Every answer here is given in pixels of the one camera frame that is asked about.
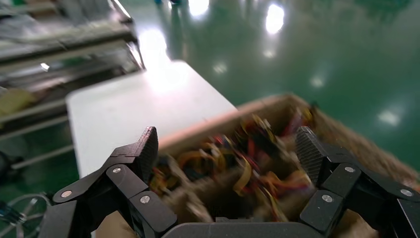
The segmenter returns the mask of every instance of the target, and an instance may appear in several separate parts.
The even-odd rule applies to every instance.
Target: silver screw
[[[61,194],[61,197],[68,197],[68,196],[70,196],[71,195],[71,190],[67,190],[67,191],[64,191],[62,194]]]
[[[119,173],[120,171],[121,171],[121,168],[120,167],[115,168],[115,169],[112,170],[113,173]]]
[[[345,167],[344,168],[347,172],[353,173],[354,169],[352,167]]]
[[[149,196],[143,196],[142,198],[140,198],[140,202],[141,203],[148,203],[150,200]]]
[[[333,200],[332,197],[329,196],[329,195],[323,195],[322,199],[326,202],[332,202],[332,200]]]
[[[408,191],[406,189],[401,189],[400,191],[401,191],[402,194],[404,194],[404,195],[406,195],[408,197],[411,197],[413,195],[412,192],[410,192],[410,191]]]

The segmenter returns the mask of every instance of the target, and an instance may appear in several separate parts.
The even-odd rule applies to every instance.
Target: epoxy floor
[[[121,0],[147,67],[182,59],[234,105],[293,92],[420,169],[419,0]]]

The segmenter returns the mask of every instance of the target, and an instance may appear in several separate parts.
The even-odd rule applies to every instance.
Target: table surface
[[[163,138],[236,110],[183,61],[74,91],[66,103],[81,178],[114,148],[136,142],[147,126]]]

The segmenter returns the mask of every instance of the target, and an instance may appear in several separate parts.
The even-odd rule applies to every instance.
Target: textured fingertip pad
[[[325,155],[316,135],[307,126],[297,131],[296,154],[312,183],[317,184]]]

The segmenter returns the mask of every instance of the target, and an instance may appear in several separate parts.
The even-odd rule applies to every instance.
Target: yellow wire
[[[242,173],[242,175],[239,178],[239,180],[233,186],[233,190],[239,196],[243,196],[242,189],[247,185],[247,183],[251,179],[251,175],[252,175],[251,165],[248,163],[248,161],[245,158],[244,158],[244,161],[245,161],[244,172]]]

